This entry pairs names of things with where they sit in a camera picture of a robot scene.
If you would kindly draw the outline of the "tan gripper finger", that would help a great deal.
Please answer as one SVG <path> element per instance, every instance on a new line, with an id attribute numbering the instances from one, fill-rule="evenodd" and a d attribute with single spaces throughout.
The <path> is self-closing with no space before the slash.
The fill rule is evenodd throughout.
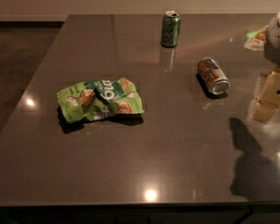
<path id="1" fill-rule="evenodd" d="M 277 113 L 278 109 L 271 105 L 256 102 L 251 111 L 251 118 L 259 122 L 268 122 Z"/>

